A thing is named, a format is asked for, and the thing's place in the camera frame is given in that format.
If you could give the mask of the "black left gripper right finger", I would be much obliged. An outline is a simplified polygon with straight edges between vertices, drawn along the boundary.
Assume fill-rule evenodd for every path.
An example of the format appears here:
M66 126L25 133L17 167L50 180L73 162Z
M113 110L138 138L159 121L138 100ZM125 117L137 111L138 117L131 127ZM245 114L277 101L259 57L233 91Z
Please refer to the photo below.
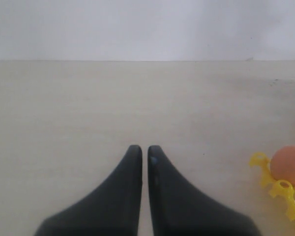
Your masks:
M155 236L259 236L248 216L201 192L170 162L161 146L148 148L148 192Z

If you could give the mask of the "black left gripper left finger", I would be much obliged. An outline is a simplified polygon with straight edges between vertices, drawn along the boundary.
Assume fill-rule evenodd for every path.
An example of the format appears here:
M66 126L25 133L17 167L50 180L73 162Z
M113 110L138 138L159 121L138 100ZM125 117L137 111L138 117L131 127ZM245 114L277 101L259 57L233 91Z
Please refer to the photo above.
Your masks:
M45 219L37 236L136 236L142 196L142 149L130 145L96 189Z

